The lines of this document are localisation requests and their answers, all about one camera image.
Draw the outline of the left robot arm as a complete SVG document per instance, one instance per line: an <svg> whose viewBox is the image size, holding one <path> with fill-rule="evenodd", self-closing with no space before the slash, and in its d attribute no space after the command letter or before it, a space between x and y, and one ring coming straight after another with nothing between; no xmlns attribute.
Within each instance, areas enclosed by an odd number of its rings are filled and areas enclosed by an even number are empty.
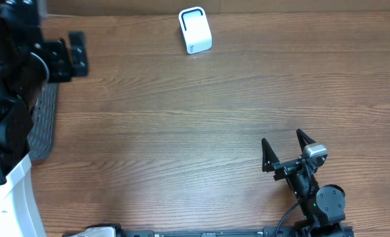
<svg viewBox="0 0 390 237"><path fill-rule="evenodd" d="M85 38L46 40L45 1L0 1L0 236L45 236L31 177L29 135L50 83L88 74Z"/></svg>

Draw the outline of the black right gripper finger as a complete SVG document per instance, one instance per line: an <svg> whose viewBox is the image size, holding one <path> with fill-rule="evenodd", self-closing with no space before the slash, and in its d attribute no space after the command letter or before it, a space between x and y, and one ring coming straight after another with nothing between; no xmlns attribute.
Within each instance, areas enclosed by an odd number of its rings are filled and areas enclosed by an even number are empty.
<svg viewBox="0 0 390 237"><path fill-rule="evenodd" d="M308 145L315 143L315 141L306 135L306 133L303 132L300 128L296 130L296 135L302 152L307 150Z"/></svg>
<svg viewBox="0 0 390 237"><path fill-rule="evenodd" d="M268 140L263 138L261 140L262 144L262 171L263 172L272 172L275 170L275 166L279 165L280 160L274 153L274 150L271 148Z"/></svg>

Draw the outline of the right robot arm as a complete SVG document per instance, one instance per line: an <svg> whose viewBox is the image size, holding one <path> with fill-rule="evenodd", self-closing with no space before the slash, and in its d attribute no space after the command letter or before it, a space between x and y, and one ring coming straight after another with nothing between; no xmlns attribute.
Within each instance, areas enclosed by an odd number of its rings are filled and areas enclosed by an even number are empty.
<svg viewBox="0 0 390 237"><path fill-rule="evenodd" d="M345 191L338 185L319 187L314 174L325 163L328 150L310 138L300 128L296 130L301 154L282 163L266 138L261 140L262 171L274 173L274 180L285 180L294 193L296 202L271 230L274 236L348 236L345 229ZM286 218L300 207L305 218L284 230Z"/></svg>

